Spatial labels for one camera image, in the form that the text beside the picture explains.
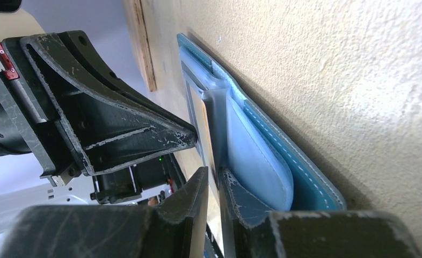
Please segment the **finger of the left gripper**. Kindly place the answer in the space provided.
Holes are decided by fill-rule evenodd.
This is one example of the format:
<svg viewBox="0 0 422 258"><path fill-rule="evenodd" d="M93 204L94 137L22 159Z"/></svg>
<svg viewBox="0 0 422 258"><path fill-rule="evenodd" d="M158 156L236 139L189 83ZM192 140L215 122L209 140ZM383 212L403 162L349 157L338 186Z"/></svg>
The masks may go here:
<svg viewBox="0 0 422 258"><path fill-rule="evenodd" d="M118 78L98 54L84 31L66 31L59 33L58 36L76 60L107 88L196 134L196 129L190 123L152 102Z"/></svg>

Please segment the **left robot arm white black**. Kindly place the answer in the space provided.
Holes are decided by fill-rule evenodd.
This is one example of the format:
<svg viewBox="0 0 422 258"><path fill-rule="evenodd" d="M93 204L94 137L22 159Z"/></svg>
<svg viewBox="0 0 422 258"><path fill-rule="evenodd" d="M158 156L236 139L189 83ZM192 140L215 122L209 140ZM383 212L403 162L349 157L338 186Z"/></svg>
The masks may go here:
<svg viewBox="0 0 422 258"><path fill-rule="evenodd" d="M119 79L83 31L0 42L0 156L33 154L49 185L5 200L0 232L20 213L114 203L110 187L90 197L89 179L195 146L195 128Z"/></svg>

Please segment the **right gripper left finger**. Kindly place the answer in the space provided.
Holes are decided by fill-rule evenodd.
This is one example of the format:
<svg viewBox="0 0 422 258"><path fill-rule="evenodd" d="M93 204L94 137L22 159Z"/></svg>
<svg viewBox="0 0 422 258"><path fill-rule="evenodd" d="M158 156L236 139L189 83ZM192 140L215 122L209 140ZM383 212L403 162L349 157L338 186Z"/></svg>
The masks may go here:
<svg viewBox="0 0 422 258"><path fill-rule="evenodd" d="M208 169L155 206L44 205L21 212L0 257L203 257Z"/></svg>

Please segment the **teal card holder wallet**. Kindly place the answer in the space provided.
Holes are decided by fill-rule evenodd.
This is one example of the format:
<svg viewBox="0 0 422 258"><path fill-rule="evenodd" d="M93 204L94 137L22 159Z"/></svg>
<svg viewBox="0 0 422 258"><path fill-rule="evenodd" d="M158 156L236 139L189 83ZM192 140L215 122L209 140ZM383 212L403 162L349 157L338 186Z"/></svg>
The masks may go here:
<svg viewBox="0 0 422 258"><path fill-rule="evenodd" d="M229 169L274 210L347 208L340 191L221 64L186 35L178 34L177 42L184 84L190 78L215 98L217 177Z"/></svg>

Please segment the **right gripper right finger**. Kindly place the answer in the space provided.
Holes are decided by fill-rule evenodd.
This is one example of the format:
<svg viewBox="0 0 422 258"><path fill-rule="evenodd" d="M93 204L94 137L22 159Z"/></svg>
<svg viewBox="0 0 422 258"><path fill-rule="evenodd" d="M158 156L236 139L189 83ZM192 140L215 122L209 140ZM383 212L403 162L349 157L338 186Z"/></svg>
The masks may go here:
<svg viewBox="0 0 422 258"><path fill-rule="evenodd" d="M421 257L407 227L380 211L275 211L223 168L225 257Z"/></svg>

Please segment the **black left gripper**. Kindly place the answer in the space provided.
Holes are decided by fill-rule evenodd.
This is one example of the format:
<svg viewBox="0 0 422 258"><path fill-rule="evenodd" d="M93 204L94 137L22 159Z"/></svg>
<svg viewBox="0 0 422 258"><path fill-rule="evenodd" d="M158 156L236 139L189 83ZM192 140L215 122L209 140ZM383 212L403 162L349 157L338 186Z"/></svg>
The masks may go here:
<svg viewBox="0 0 422 258"><path fill-rule="evenodd" d="M197 133L107 88L58 34L0 39L0 156L34 154L58 187L195 146Z"/></svg>

